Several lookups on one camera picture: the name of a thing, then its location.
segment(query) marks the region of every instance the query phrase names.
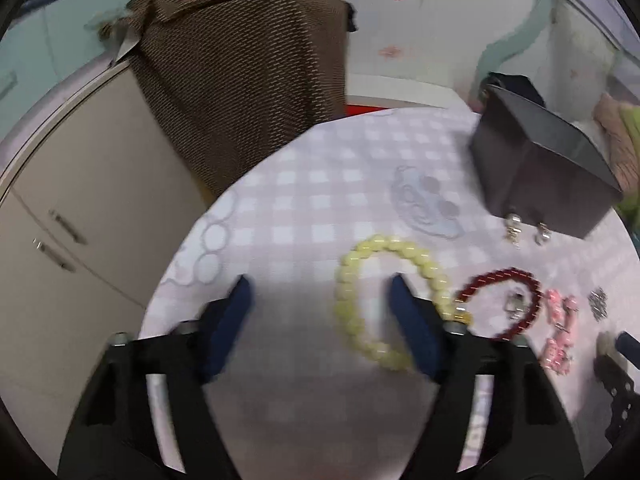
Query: table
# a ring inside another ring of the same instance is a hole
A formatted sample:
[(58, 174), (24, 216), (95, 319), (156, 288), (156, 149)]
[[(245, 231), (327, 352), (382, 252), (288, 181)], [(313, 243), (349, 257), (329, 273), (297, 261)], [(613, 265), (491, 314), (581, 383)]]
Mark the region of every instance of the table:
[[(544, 247), (524, 227), (520, 249), (504, 240), (501, 219), (482, 206), (466, 148), (472, 112), (401, 108), (320, 124), (234, 184), (193, 226), (146, 312), (140, 337), (193, 319), (226, 295), (239, 274), (256, 304), (207, 399), (244, 480), (396, 480), (414, 450), (436, 393), (418, 374), (380, 369), (354, 353), (332, 317), (335, 269), (357, 241), (396, 234), (433, 251), (457, 290), (469, 277), (503, 267), (533, 272), (544, 288), (580, 301), (575, 361), (552, 374), (590, 469), (609, 447), (610, 397), (593, 378), (595, 337), (640, 336), (640, 262), (611, 211), (586, 240), (553, 234)], [(360, 306), (371, 333), (399, 340), (383, 304), (386, 279), (404, 272), (415, 293), (425, 283), (391, 254), (363, 264)], [(588, 293), (602, 286), (609, 318), (597, 323)], [(469, 303), (473, 331), (509, 323), (502, 310), (513, 283), (483, 289)], [(528, 331), (537, 352), (552, 328), (540, 316)], [(490, 380), (478, 379), (461, 467), (482, 443)], [(149, 381), (165, 463), (180, 468), (160, 378)]]

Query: woven fabric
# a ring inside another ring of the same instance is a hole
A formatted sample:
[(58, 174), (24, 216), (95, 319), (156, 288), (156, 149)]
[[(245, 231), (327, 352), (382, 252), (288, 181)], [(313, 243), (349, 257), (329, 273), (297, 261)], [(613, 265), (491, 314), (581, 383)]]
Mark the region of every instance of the woven fabric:
[(344, 115), (341, 0), (132, 0), (130, 63), (158, 123), (215, 197)]

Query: wall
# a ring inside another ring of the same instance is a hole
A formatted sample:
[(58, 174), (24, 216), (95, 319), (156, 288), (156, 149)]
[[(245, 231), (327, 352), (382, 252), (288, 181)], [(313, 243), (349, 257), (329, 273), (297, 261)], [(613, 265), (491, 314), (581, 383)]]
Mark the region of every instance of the wall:
[[(352, 73), (415, 79), (468, 98), (487, 44), (513, 31), (534, 0), (348, 0), (359, 30), (350, 35)], [(535, 44), (501, 67), (532, 78), (550, 108), (573, 120), (591, 115), (615, 49), (567, 0)]]

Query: earring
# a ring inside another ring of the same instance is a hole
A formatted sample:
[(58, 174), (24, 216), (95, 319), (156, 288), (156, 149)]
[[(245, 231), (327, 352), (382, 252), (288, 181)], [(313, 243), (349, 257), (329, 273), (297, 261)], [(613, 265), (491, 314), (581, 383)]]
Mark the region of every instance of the earring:
[(520, 229), (521, 224), (522, 218), (516, 215), (516, 213), (509, 213), (504, 218), (504, 225), (507, 227), (505, 238), (516, 247), (518, 246), (518, 235), (522, 232), (522, 229)]
[(542, 222), (540, 222), (537, 225), (538, 228), (538, 232), (536, 233), (536, 243), (540, 246), (546, 244), (549, 239), (551, 238), (551, 231), (549, 230), (549, 228), (543, 224)]

